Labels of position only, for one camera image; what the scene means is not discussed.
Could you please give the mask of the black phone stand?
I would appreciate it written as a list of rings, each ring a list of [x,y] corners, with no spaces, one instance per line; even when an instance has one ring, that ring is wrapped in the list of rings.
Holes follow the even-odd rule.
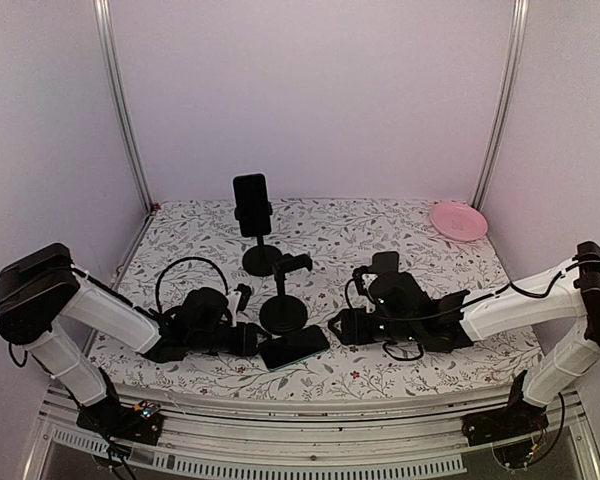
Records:
[[[286,335],[301,330],[307,323],[305,304],[299,298],[288,295],[285,287],[286,275],[301,269],[313,269],[313,261],[308,254],[284,254],[272,264],[276,295],[269,298],[259,312],[260,324],[270,334]]]
[[[266,277],[273,274],[273,262],[282,256],[281,251],[264,242],[264,237],[272,232],[272,207],[269,202],[254,209],[236,207],[235,219],[240,233],[245,238],[255,238],[256,245],[248,249],[242,257],[244,270],[253,276]]]

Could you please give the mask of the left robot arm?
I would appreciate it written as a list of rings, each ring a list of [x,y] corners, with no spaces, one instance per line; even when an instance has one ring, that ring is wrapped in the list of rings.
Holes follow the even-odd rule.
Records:
[[[146,310],[80,269],[61,243],[48,245],[0,271],[0,336],[37,360],[61,382],[108,434],[128,426],[128,412],[110,397],[107,378],[81,353],[59,324],[76,320],[123,343],[154,363],[183,360],[190,353],[257,355],[271,336],[238,312],[248,286],[220,292],[192,290],[165,313]]]

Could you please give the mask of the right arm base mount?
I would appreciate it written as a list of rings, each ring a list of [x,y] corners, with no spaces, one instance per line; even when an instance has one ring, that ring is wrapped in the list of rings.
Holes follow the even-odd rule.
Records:
[[[504,406],[462,417],[461,432],[470,446],[539,432],[549,426],[546,407],[537,407],[525,400],[525,376],[526,371],[523,371],[515,378]]]

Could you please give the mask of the black phone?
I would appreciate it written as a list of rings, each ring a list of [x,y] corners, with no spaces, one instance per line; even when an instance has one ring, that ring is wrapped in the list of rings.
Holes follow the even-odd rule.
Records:
[[[243,237],[269,235],[272,231],[272,206],[268,198],[266,178],[262,173],[236,176],[233,181],[235,219]]]
[[[266,368],[275,371],[329,349],[323,330],[312,325],[270,341],[263,346],[260,356]]]

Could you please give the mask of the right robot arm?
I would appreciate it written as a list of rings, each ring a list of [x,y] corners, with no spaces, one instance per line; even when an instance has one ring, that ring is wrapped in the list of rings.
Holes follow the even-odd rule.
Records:
[[[542,273],[491,290],[461,290],[430,298],[407,272],[355,270],[352,281],[364,308],[349,306],[329,320],[343,345],[413,341],[424,352],[450,353],[504,331],[572,318],[575,323],[538,365],[512,388],[513,401],[497,427],[517,436],[558,393],[600,360],[600,247],[576,254]]]

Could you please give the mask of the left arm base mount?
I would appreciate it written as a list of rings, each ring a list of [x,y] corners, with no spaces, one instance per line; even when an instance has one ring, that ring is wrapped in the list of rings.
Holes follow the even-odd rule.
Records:
[[[80,406],[77,426],[100,434],[106,439],[121,439],[156,446],[164,424],[159,403],[142,400],[124,406],[109,381],[105,398],[92,406]]]

